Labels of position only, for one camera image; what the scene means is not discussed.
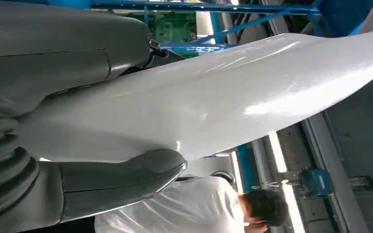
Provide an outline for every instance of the person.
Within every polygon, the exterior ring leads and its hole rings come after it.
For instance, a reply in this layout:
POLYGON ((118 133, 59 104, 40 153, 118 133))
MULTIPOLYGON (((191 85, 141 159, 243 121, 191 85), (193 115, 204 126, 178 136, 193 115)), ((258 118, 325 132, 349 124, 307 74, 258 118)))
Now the person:
POLYGON ((96 233, 264 233, 287 218, 275 191, 239 195, 220 177, 173 182, 155 197, 95 216, 96 233))

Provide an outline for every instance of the white shirt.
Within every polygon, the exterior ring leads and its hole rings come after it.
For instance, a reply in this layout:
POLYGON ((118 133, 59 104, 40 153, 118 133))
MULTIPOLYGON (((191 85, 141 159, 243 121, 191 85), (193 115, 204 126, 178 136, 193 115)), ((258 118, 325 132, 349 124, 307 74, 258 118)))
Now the white shirt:
POLYGON ((154 198, 95 217, 96 233, 244 233, 238 195, 219 177, 174 182, 154 198))

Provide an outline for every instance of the blue steel frame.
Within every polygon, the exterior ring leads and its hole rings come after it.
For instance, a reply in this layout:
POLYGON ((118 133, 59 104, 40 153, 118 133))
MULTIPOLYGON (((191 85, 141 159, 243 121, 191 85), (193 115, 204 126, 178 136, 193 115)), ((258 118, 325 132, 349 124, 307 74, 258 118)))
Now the blue steel frame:
POLYGON ((210 12, 211 20, 214 28, 214 34, 192 41, 193 45, 178 44, 165 45, 166 48, 172 49, 178 53, 185 52, 213 52, 224 50, 225 47, 219 45, 222 43, 225 35, 234 33, 245 28, 255 26, 260 23, 267 22, 276 17, 284 15, 307 16, 314 26, 315 34, 323 36, 323 31, 319 25, 319 17, 321 12, 319 6, 323 0, 315 0, 311 6, 279 6, 279 5, 229 5, 229 4, 214 4, 214 3, 187 3, 187 2, 155 2, 155 1, 125 1, 125 0, 14 0, 27 1, 35 3, 43 3, 49 5, 66 6, 80 9, 125 9, 125 10, 140 10, 144 11, 144 22, 148 24, 149 11, 201 11, 210 12), (263 14, 262 18, 247 22, 245 24, 233 27, 229 30, 220 29, 218 21, 219 12, 228 13, 252 13, 263 14), (215 39, 218 45, 204 44, 211 39, 215 39))

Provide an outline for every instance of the dark hair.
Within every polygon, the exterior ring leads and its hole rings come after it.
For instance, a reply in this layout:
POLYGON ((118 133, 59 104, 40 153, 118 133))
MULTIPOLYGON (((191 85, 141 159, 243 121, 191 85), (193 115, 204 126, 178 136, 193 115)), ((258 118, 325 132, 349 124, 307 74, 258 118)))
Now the dark hair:
POLYGON ((287 219, 288 205, 278 192, 257 189, 243 197, 251 217, 258 217, 269 226, 279 226, 287 219))

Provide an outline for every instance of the white car body panel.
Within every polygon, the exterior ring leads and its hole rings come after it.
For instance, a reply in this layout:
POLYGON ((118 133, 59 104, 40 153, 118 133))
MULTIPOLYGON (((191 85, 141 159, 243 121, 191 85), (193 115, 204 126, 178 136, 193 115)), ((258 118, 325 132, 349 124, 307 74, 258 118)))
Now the white car body panel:
POLYGON ((373 32, 282 34, 44 101, 21 146, 53 161, 122 162, 147 150, 191 161, 316 114, 373 79, 373 32))

